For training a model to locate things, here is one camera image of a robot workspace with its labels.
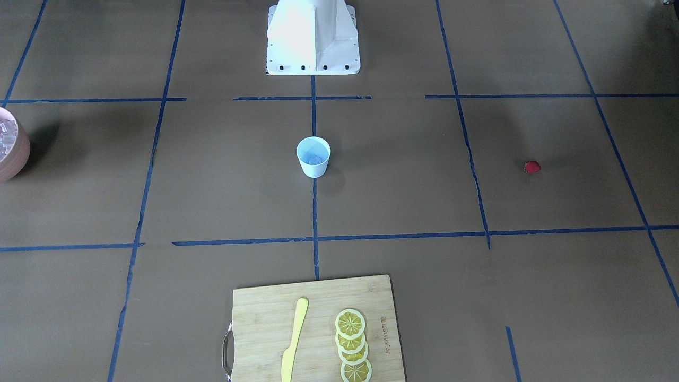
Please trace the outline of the bottom lemon slice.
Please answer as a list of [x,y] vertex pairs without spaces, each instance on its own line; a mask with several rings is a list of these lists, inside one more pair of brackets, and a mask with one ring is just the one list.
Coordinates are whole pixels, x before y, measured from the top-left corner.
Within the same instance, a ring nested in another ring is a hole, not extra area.
[[344,382],[370,381],[372,377],[372,365],[369,360],[364,360],[357,364],[342,362],[340,377]]

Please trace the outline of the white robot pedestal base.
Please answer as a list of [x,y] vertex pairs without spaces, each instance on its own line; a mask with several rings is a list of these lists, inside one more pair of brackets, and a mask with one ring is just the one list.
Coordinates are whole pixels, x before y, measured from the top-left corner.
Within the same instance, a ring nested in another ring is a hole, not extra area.
[[354,75],[361,70],[356,10],[345,1],[279,1],[268,9],[265,73]]

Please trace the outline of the clear ice cube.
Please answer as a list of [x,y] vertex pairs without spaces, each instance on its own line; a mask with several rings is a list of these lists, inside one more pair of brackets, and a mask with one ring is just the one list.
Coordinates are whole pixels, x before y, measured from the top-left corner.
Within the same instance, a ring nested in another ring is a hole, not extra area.
[[325,162],[325,160],[326,159],[323,155],[313,154],[308,156],[307,162],[310,166],[318,166],[321,163]]

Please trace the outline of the bamboo cutting board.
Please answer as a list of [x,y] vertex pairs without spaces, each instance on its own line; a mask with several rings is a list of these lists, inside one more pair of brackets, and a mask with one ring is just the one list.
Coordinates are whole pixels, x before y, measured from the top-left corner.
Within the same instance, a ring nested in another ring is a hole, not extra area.
[[406,380],[392,282],[388,275],[374,275],[234,290],[222,345],[228,381],[281,381],[282,353],[300,297],[309,305],[291,381],[342,381],[335,317],[344,309],[356,309],[366,319],[370,381]]

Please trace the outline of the light blue plastic cup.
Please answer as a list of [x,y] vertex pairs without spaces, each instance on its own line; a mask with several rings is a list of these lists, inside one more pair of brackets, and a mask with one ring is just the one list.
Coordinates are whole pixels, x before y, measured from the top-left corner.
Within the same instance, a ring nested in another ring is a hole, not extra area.
[[324,138],[306,137],[298,143],[296,155],[303,173],[318,178],[326,172],[332,148]]

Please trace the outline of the pink bowl with ice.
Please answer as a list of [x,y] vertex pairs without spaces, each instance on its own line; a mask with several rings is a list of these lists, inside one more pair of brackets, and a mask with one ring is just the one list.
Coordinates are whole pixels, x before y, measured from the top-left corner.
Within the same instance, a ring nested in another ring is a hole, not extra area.
[[17,176],[26,165],[31,152],[28,134],[15,116],[1,108],[2,161],[1,182]]

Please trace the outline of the yellow plastic knife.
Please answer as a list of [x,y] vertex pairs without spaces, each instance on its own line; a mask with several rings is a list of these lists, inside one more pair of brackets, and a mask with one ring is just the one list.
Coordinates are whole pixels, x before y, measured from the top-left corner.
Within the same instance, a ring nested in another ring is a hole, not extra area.
[[281,358],[281,381],[291,381],[295,356],[298,350],[299,337],[303,328],[304,320],[308,310],[308,299],[300,297],[295,307],[295,315],[292,324],[292,334],[288,348],[284,350]]

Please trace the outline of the red strawberry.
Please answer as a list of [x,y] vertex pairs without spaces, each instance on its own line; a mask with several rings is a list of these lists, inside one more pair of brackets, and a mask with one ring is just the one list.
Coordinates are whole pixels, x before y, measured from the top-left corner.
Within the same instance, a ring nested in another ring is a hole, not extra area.
[[537,161],[527,161],[524,164],[524,172],[527,174],[534,174],[540,172],[542,169],[541,164]]

